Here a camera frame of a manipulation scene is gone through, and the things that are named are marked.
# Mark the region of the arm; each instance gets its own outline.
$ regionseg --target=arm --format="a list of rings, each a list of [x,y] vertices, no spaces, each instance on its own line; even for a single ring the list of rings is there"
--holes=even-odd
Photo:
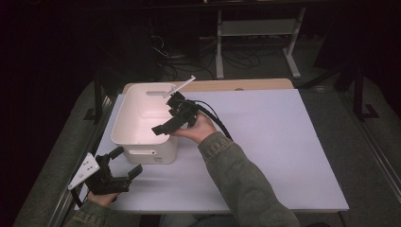
[[[207,170],[240,226],[299,226],[260,169],[206,116],[199,114],[193,128],[174,134],[199,143]]]
[[[66,227],[98,226],[106,227],[111,209],[110,204],[117,193],[109,195],[88,194],[88,200],[79,208],[76,214],[66,223]]]

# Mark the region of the white table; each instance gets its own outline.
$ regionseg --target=white table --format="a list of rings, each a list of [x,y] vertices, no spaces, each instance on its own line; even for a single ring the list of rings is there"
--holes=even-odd
[[[183,93],[202,100],[218,113],[233,139],[265,173],[278,200],[293,211],[348,210],[336,177],[325,157],[298,90],[215,91]],[[116,145],[113,122],[124,98],[120,95],[97,150]],[[134,165],[124,155],[111,160],[115,177]],[[112,204],[133,213],[228,213],[192,141],[181,138],[177,159],[170,165],[143,165],[130,192]]]

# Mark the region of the human hand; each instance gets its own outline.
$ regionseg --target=human hand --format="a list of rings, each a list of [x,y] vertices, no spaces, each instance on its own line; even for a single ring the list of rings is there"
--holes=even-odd
[[[88,194],[88,200],[92,201],[98,205],[109,207],[112,201],[119,195],[120,193],[112,193],[107,195],[95,195],[92,192]]]
[[[193,127],[188,129],[178,129],[170,135],[184,136],[193,140],[195,143],[200,144],[207,136],[216,131],[217,130],[213,125],[212,120],[210,120],[205,114],[198,112],[197,122]]]

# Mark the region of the white container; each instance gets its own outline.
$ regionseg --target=white container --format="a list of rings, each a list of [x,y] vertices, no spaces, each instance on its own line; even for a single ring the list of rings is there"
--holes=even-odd
[[[131,86],[114,123],[112,140],[123,147],[133,164],[170,164],[177,156],[178,138],[155,135],[151,128],[163,125],[172,116],[166,105],[172,83],[141,83]]]

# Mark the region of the forearm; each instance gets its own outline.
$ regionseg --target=forearm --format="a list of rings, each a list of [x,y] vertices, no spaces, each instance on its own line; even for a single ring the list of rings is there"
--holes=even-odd
[[[92,201],[86,201],[67,222],[66,227],[98,226],[105,227],[111,210]]]
[[[199,145],[210,176],[241,226],[299,226],[260,169],[221,132]]]

